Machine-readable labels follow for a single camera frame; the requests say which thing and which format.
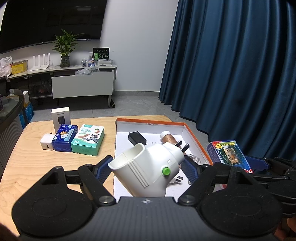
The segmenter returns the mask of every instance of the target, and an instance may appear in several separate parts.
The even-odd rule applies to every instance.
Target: wooden table
[[[21,134],[8,160],[0,183],[0,222],[18,235],[11,218],[11,209],[18,198],[36,181],[55,166],[63,166],[64,170],[76,170],[83,164],[97,164],[107,155],[115,155],[115,137],[117,117],[85,118],[71,120],[73,125],[90,124],[105,127],[105,137],[98,156],[87,156],[76,153],[43,150],[40,139],[44,134],[54,132],[52,121],[29,123]],[[133,119],[170,121],[164,115],[128,116]],[[113,173],[107,178],[104,187],[113,194]],[[78,185],[69,188],[80,191]]]

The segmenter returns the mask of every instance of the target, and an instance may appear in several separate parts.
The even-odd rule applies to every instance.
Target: television
[[[78,40],[101,38],[107,0],[10,0],[0,31],[0,53],[48,43],[55,35],[79,34]]]

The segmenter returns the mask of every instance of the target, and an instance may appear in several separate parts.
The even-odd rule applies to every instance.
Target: plastic bag
[[[11,74],[11,63],[11,56],[0,59],[0,77],[9,76]]]
[[[93,74],[94,72],[98,72],[98,71],[100,71],[98,67],[83,68],[81,70],[75,71],[75,75]]]

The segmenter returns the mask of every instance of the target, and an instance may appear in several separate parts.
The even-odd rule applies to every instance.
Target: white bottle cap
[[[162,140],[163,137],[164,137],[165,135],[167,135],[167,134],[170,134],[170,132],[169,132],[169,131],[163,131],[163,132],[160,134],[160,139]]]

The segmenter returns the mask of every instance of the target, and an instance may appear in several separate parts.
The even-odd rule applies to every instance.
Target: green plant
[[[56,36],[56,41],[54,41],[55,45],[54,49],[52,50],[56,50],[58,52],[61,53],[62,56],[68,56],[69,53],[71,53],[75,48],[74,46],[76,44],[78,44],[76,41],[76,37],[80,34],[73,34],[73,32],[71,33],[67,33],[65,30],[61,29],[62,32],[64,33],[64,35],[62,36]]]

